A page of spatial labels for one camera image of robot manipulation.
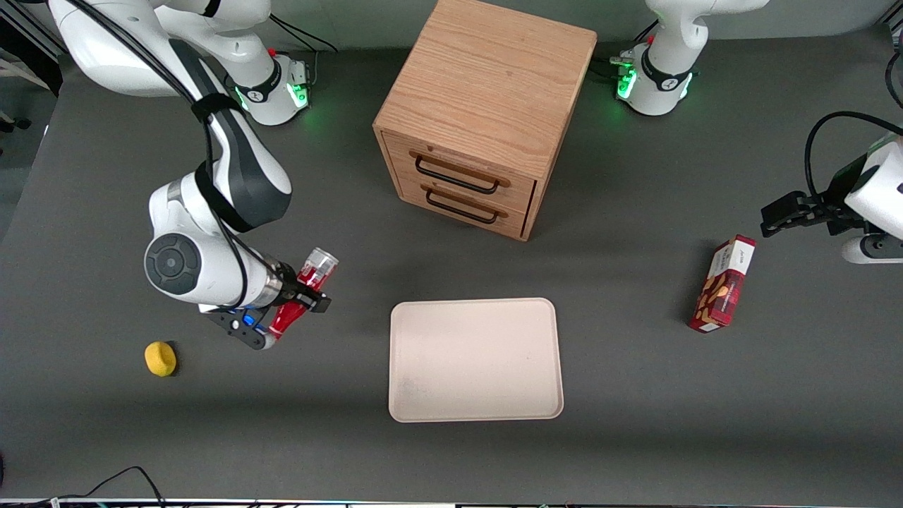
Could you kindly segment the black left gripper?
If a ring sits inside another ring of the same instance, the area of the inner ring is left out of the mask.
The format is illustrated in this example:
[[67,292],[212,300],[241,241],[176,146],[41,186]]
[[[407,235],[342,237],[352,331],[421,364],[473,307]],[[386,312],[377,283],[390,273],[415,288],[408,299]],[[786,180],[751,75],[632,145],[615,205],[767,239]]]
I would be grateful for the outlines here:
[[807,227],[809,222],[811,226],[825,224],[831,236],[838,236],[846,231],[868,234],[870,226],[867,221],[845,203],[846,197],[858,182],[866,159],[867,155],[861,155],[836,171],[823,192],[816,192],[815,181],[810,174],[811,196],[794,190],[765,206],[765,209],[760,210],[759,229],[762,237],[771,238],[787,229]]

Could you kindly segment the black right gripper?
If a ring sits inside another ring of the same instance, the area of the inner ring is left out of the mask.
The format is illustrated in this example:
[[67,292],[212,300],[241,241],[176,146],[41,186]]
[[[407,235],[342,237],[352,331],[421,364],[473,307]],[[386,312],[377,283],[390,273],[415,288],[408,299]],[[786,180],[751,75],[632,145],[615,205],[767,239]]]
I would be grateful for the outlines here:
[[332,302],[329,296],[298,280],[297,272],[290,264],[278,262],[277,276],[281,281],[281,288],[277,296],[278,306],[297,303],[304,308],[309,308],[313,314],[323,314],[328,310]]

